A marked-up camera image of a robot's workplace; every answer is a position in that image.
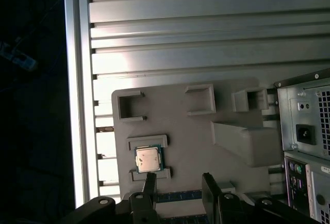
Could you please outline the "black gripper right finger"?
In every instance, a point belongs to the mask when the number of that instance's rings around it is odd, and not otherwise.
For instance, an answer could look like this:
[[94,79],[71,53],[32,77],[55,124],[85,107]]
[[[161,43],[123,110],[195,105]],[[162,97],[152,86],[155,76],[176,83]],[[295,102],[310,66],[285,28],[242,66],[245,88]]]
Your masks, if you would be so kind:
[[233,193],[224,193],[210,173],[202,175],[202,203],[210,223],[318,223],[268,197],[251,205]]

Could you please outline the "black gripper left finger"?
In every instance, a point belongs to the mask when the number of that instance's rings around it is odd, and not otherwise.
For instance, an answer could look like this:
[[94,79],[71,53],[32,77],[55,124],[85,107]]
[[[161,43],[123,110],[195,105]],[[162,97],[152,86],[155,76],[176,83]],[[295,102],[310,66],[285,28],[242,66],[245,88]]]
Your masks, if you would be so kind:
[[156,206],[155,173],[147,173],[142,191],[116,203],[114,199],[99,196],[75,209],[59,223],[160,223]]

